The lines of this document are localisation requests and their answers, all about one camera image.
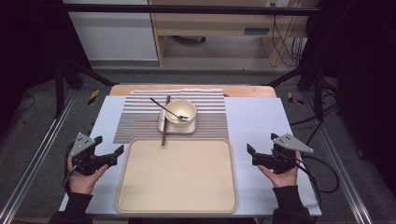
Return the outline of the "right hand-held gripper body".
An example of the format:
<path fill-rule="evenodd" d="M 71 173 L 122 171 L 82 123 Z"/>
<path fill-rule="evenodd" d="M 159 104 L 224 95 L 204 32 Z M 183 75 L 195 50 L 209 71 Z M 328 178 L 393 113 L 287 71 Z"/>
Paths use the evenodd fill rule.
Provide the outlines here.
<path fill-rule="evenodd" d="M 272 155 L 266 168 L 273 170 L 276 174 L 283 174 L 296 166 L 296 152 L 313 153 L 314 149 L 309 147 L 292 134 L 279 135 L 273 141 Z"/>

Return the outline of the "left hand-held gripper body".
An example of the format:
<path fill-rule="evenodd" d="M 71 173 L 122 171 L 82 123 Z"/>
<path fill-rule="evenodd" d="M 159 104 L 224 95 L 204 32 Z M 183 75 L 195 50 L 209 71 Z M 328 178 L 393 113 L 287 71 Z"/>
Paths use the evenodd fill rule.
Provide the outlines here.
<path fill-rule="evenodd" d="M 94 138 L 90 138 L 83 133 L 77 135 L 70 156 L 73 166 L 79 173 L 92 175 L 103 165 L 106 164 L 108 166 L 104 156 L 95 155 L 95 148 L 97 146 L 94 143 Z"/>

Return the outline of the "brown wooden chopsticks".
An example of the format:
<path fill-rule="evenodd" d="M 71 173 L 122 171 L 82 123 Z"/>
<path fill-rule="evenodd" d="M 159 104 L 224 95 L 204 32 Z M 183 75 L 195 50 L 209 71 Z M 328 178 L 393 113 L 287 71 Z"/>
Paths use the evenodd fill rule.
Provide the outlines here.
<path fill-rule="evenodd" d="M 167 105 L 170 103 L 170 99 L 171 99 L 171 96 L 170 96 L 170 95 L 167 95 L 167 96 L 166 96 L 165 106 L 167 106 Z M 168 122 L 167 118 L 164 117 L 164 120 L 163 120 L 162 146 L 165 146 L 166 135 L 167 135 L 167 122 Z"/>

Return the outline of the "beige plastic tray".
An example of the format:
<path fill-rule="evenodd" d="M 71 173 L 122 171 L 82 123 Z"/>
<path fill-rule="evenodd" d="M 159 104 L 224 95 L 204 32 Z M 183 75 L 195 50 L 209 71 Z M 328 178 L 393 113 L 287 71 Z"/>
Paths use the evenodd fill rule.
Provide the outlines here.
<path fill-rule="evenodd" d="M 136 138 L 116 208 L 130 214 L 229 214 L 238 205 L 233 151 L 221 138 Z"/>

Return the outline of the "cream bowl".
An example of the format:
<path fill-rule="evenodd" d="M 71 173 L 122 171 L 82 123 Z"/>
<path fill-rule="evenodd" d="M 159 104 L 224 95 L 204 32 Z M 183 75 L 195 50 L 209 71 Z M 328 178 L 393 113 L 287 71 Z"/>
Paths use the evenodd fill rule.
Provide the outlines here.
<path fill-rule="evenodd" d="M 187 127 L 194 121 L 197 113 L 195 105 L 183 99 L 173 100 L 165 108 L 165 117 L 175 127 Z"/>

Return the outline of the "person's right hand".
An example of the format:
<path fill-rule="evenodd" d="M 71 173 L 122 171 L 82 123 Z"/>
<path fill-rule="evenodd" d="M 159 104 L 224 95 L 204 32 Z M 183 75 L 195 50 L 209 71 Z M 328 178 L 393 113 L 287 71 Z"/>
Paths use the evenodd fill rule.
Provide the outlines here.
<path fill-rule="evenodd" d="M 259 165 L 258 169 L 271 181 L 274 188 L 283 188 L 297 185 L 297 166 L 280 175 L 273 173 L 263 165 Z"/>

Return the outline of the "person's left hand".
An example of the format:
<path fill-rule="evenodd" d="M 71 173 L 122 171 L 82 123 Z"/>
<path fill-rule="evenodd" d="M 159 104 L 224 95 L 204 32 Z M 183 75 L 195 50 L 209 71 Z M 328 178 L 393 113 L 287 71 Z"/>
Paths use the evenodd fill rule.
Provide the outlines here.
<path fill-rule="evenodd" d="M 72 163 L 72 158 L 69 157 L 67 161 L 67 168 L 70 172 L 68 178 L 70 191 L 80 194 L 91 194 L 96 182 L 103 176 L 108 166 L 106 164 L 103 165 L 92 175 L 82 175 L 79 172 L 73 170 L 74 166 Z"/>

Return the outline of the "pale blue board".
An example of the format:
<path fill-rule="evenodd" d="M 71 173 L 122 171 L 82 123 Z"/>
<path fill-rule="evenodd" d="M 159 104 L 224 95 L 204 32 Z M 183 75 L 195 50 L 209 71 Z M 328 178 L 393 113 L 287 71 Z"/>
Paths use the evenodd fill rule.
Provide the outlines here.
<path fill-rule="evenodd" d="M 98 154 L 109 153 L 119 145 L 112 144 L 121 111 L 127 96 L 107 96 L 92 130 L 92 136 L 102 135 L 104 142 L 97 147 Z M 122 166 L 128 149 L 120 156 L 119 164 L 106 171 L 93 190 L 93 199 L 87 213 L 93 217 L 269 217 L 276 209 L 276 197 L 271 182 L 251 164 L 247 153 L 250 143 L 262 153 L 270 153 L 270 133 L 291 133 L 283 105 L 278 98 L 226 97 L 225 107 L 229 138 L 233 149 L 234 171 L 238 203 L 232 213 L 120 213 L 116 197 Z M 307 174 L 298 174 L 300 197 L 311 217 L 322 215 Z"/>

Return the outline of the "striped woven placemat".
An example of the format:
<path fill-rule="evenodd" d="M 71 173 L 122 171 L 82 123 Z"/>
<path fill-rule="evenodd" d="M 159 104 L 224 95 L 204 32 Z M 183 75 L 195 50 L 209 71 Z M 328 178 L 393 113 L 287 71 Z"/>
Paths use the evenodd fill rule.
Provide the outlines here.
<path fill-rule="evenodd" d="M 196 129 L 190 134 L 167 133 L 169 137 L 229 138 L 223 89 L 179 89 L 160 91 L 132 91 L 126 97 L 113 142 L 128 144 L 140 137 L 162 137 L 158 129 L 161 108 L 150 101 L 150 97 L 165 105 L 183 99 L 197 108 Z"/>

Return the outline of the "wooden table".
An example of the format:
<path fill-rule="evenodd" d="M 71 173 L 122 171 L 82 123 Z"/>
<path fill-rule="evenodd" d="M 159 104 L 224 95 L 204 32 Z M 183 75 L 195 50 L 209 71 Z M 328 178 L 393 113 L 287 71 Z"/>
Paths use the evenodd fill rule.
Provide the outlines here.
<path fill-rule="evenodd" d="M 131 91 L 160 91 L 179 89 L 223 89 L 223 92 L 230 97 L 276 98 L 276 92 L 270 86 L 249 85 L 119 84 L 111 88 L 110 95 L 126 96 Z"/>

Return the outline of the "black metal stand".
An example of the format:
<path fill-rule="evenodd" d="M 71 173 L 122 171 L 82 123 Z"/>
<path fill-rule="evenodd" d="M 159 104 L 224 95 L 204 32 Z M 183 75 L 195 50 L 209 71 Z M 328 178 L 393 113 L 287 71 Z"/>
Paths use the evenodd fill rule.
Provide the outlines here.
<path fill-rule="evenodd" d="M 311 85 L 314 86 L 314 113 L 319 121 L 323 121 L 324 115 L 321 101 L 323 74 L 318 63 L 301 63 L 297 68 L 289 71 L 286 75 L 266 83 L 266 86 L 276 87 L 297 75 L 301 76 L 297 84 L 297 89 L 299 91 L 307 91 Z"/>
<path fill-rule="evenodd" d="M 78 63 L 71 59 L 60 60 L 54 66 L 56 118 L 59 118 L 61 116 L 65 108 L 64 80 L 66 80 L 71 89 L 79 89 L 83 85 L 83 81 L 78 75 L 79 73 L 85 74 L 108 87 L 117 85 L 117 82 L 100 76 L 99 74 L 95 73 L 91 68 L 81 63 Z"/>

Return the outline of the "white square plate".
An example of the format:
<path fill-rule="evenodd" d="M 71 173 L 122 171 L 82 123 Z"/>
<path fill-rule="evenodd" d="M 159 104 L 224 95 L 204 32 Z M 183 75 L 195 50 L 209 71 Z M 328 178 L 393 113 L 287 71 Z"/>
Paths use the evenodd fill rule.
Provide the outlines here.
<path fill-rule="evenodd" d="M 166 118 L 165 111 L 162 109 L 159 116 L 158 129 L 160 132 L 166 130 L 168 133 L 190 134 L 196 129 L 196 120 L 193 120 L 185 126 L 177 127 L 174 123 Z"/>

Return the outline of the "white cabinet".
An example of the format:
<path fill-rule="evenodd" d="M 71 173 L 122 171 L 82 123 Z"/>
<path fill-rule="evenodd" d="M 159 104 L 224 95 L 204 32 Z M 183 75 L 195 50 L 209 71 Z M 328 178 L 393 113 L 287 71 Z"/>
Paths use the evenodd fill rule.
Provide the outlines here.
<path fill-rule="evenodd" d="M 70 12 L 90 61 L 156 61 L 148 13 Z"/>

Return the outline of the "light wooden desk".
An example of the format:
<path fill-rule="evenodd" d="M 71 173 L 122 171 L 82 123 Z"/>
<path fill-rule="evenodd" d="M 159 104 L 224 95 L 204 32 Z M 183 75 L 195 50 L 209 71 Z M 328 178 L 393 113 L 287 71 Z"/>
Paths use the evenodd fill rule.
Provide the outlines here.
<path fill-rule="evenodd" d="M 316 7 L 319 0 L 148 0 L 154 5 L 205 5 L 232 7 Z M 151 15 L 157 56 L 163 61 L 166 38 L 179 36 L 255 36 L 262 40 L 270 64 L 277 66 L 292 37 L 306 36 L 306 16 L 227 14 Z"/>

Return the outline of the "black-handled metal spoon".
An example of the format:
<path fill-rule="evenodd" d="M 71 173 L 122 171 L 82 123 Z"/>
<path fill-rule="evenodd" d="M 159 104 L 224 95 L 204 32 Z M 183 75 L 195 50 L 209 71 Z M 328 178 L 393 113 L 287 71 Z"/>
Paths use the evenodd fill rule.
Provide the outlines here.
<path fill-rule="evenodd" d="M 166 112 L 170 113 L 172 116 L 174 116 L 178 121 L 180 122 L 187 122 L 190 121 L 189 117 L 186 116 L 179 116 L 176 115 L 174 112 L 170 111 L 169 109 L 167 109 L 165 106 L 159 104 L 156 100 L 154 100 L 153 98 L 149 98 L 151 102 L 153 102 L 155 105 L 159 106 L 160 108 L 162 108 L 163 110 L 165 110 Z"/>

